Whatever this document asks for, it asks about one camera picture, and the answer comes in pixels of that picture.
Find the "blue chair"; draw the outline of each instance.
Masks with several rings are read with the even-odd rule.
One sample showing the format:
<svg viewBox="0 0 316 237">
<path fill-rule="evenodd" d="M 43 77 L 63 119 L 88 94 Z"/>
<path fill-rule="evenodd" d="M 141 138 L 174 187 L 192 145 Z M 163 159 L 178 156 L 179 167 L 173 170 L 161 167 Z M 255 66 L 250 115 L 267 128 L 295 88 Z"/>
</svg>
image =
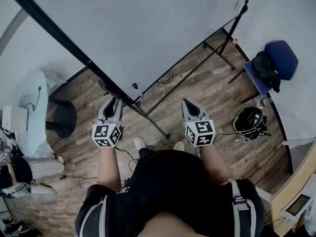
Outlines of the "blue chair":
<svg viewBox="0 0 316 237">
<path fill-rule="evenodd" d="M 265 51 L 269 54 L 271 59 L 275 62 L 276 71 L 278 72 L 281 80 L 291 80 L 296 72 L 298 60 L 293 53 L 290 46 L 284 40 L 275 40 L 268 42 L 265 46 Z M 250 96 L 243 100 L 241 103 L 245 103 L 259 95 L 266 95 L 272 88 L 267 87 L 259 78 L 256 78 L 252 72 L 252 60 L 244 64 L 244 68 L 229 81 L 231 84 L 237 77 L 243 72 L 247 72 L 255 86 L 257 92 L 253 96 Z"/>
</svg>

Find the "white tablecloth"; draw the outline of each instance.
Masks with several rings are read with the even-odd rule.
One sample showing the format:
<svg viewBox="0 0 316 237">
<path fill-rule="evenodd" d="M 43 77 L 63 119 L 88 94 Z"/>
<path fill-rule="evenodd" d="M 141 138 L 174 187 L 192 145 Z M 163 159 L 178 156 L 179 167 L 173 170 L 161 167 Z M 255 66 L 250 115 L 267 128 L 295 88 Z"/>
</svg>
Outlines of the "white tablecloth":
<svg viewBox="0 0 316 237">
<path fill-rule="evenodd" d="M 29 74 L 14 91 L 17 105 L 24 108 L 26 104 L 36 105 L 39 93 L 39 102 L 35 111 L 29 104 L 27 132 L 16 132 L 15 137 L 22 153 L 31 158 L 51 158 L 53 150 L 46 140 L 46 112 L 48 96 L 57 87 L 65 83 L 55 73 L 34 71 Z"/>
</svg>

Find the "white cube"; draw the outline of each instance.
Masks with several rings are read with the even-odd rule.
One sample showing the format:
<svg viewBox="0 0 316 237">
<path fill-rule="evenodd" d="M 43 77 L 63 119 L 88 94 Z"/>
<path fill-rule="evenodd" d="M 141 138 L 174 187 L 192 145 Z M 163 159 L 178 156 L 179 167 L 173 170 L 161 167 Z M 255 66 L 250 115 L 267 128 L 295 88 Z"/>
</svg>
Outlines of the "white cube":
<svg viewBox="0 0 316 237">
<path fill-rule="evenodd" d="M 2 112 L 2 127 L 11 132 L 26 132 L 28 110 L 14 106 L 4 106 Z"/>
<path fill-rule="evenodd" d="M 215 137 L 214 122 L 213 120 L 187 122 L 185 134 L 194 147 L 210 145 Z"/>
<path fill-rule="evenodd" d="M 121 136 L 116 124 L 95 124 L 92 129 L 92 139 L 99 148 L 113 148 Z"/>
</svg>

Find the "orange object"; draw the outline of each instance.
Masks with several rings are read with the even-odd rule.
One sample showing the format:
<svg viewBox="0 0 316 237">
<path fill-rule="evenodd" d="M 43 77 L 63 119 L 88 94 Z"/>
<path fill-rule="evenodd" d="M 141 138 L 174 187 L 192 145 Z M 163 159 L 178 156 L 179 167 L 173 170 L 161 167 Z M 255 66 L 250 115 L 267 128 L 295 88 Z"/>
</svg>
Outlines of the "orange object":
<svg viewBox="0 0 316 237">
<path fill-rule="evenodd" d="M 238 39 L 237 38 L 235 38 L 234 40 L 233 40 L 233 42 L 232 42 L 232 46 L 236 46 L 236 44 L 237 44 L 237 42 L 238 42 Z"/>
</svg>

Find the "black round base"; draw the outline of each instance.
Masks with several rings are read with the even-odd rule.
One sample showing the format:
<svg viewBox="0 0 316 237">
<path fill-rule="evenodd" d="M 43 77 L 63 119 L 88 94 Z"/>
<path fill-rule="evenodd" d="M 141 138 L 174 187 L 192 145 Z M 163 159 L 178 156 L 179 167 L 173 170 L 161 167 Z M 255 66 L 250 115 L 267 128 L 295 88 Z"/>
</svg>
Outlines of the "black round base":
<svg viewBox="0 0 316 237">
<path fill-rule="evenodd" d="M 57 135 L 62 139 L 68 138 L 74 132 L 77 123 L 77 111 L 74 105 L 71 102 L 58 105 L 53 122 L 56 124 L 54 130 Z"/>
</svg>

